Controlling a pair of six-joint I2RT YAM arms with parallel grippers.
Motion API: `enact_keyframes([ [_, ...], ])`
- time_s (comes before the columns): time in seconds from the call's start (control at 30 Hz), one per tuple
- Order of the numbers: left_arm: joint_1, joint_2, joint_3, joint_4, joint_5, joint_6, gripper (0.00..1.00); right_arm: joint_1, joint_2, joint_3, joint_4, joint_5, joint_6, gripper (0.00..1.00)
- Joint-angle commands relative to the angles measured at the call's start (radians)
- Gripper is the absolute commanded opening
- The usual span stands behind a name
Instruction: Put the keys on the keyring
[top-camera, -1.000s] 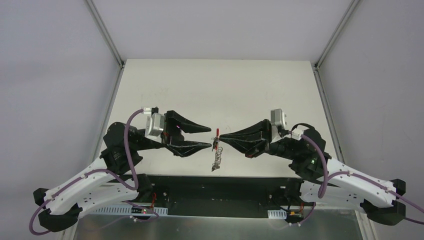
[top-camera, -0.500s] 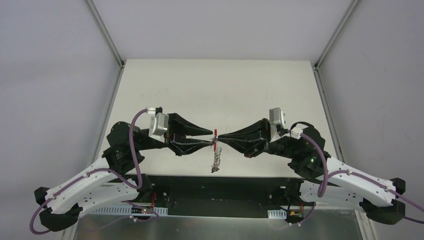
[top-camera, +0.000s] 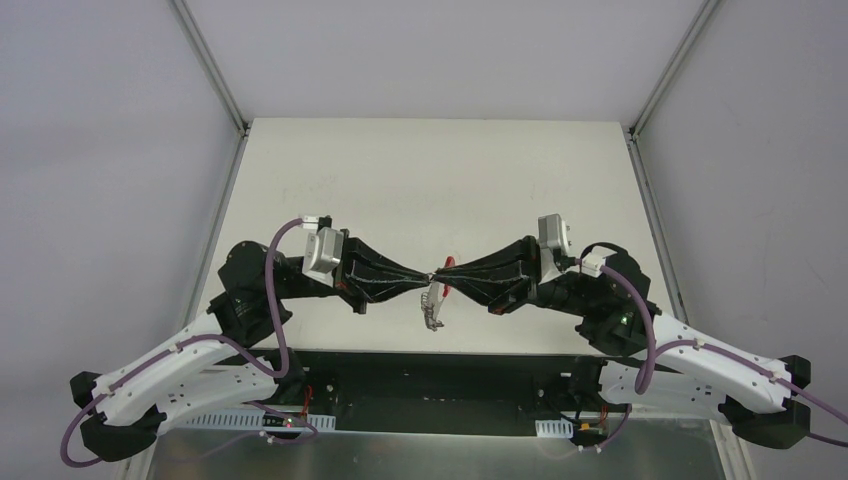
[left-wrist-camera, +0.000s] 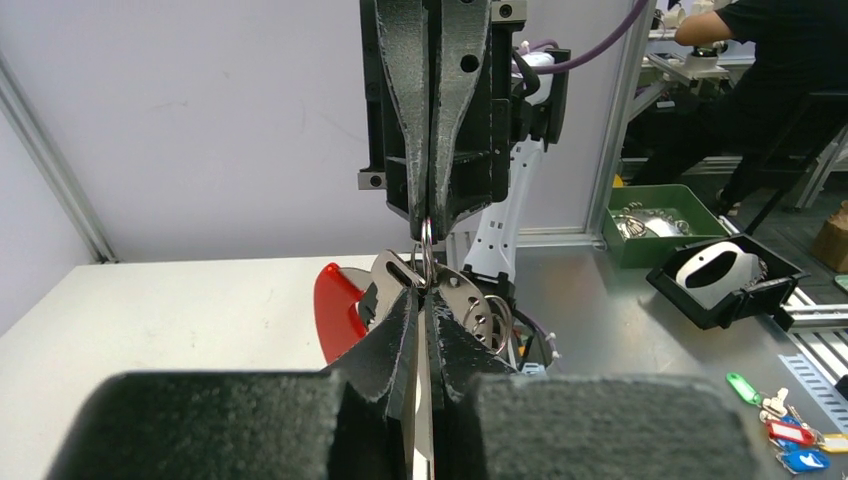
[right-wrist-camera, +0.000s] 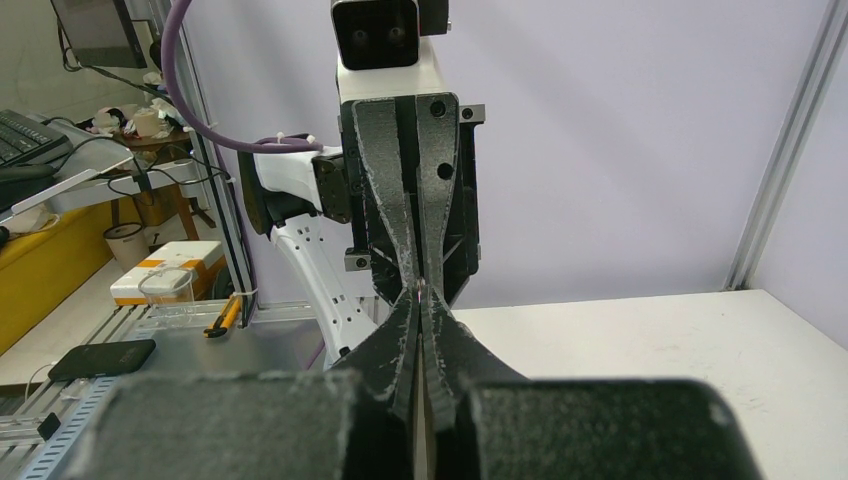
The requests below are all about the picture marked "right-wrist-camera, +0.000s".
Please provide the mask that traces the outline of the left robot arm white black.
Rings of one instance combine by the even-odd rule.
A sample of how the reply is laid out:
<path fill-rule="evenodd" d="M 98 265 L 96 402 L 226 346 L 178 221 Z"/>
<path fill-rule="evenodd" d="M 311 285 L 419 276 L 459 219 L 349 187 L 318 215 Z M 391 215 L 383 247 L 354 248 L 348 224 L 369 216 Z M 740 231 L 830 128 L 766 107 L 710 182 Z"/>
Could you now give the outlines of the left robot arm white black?
<path fill-rule="evenodd" d="M 447 140 L 456 149 L 449 165 L 454 192 L 446 218 L 443 274 L 446 299 L 454 302 L 479 269 L 479 219 L 474 130 L 485 121 L 482 104 L 461 105 L 454 95 L 397 97 L 395 114 L 404 119 L 403 150 L 419 159 L 417 107 L 457 121 Z M 401 290 L 399 269 L 388 232 L 370 193 L 359 157 L 352 102 L 341 107 L 342 144 L 322 151 L 238 155 L 245 208 L 253 229 L 266 236 L 293 267 L 307 291 L 322 332 L 330 368 L 376 329 L 359 297 L 348 294 L 347 271 L 369 270 L 377 296 L 393 303 Z"/>

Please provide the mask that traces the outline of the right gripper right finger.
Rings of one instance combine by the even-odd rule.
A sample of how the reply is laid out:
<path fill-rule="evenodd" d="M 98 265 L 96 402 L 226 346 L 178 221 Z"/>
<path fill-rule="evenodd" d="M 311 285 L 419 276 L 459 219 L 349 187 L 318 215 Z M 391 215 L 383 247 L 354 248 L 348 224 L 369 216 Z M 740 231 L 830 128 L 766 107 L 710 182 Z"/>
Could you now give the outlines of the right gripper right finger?
<path fill-rule="evenodd" d="M 529 380 L 420 295 L 437 479 L 758 479 L 729 405 L 692 379 Z"/>

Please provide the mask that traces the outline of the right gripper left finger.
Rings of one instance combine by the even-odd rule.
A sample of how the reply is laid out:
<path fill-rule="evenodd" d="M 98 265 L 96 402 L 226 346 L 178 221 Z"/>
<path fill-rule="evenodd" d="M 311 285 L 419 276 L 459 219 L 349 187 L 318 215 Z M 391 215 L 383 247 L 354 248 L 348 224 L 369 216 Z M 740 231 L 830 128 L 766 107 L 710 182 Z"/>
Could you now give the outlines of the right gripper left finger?
<path fill-rule="evenodd" d="M 140 373 L 76 442 L 67 479 L 410 479 L 420 296 L 325 372 Z"/>

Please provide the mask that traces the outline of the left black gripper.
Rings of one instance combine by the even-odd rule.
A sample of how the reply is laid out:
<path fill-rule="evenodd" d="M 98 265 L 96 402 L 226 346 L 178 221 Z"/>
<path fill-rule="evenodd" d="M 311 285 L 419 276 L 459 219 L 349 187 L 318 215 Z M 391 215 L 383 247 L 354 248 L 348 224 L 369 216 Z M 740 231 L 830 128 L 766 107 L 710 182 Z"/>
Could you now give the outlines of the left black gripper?
<path fill-rule="evenodd" d="M 342 150 L 313 164 L 325 217 L 352 228 L 356 270 L 394 303 L 419 275 L 453 306 L 479 270 L 475 129 L 451 92 L 342 104 Z"/>

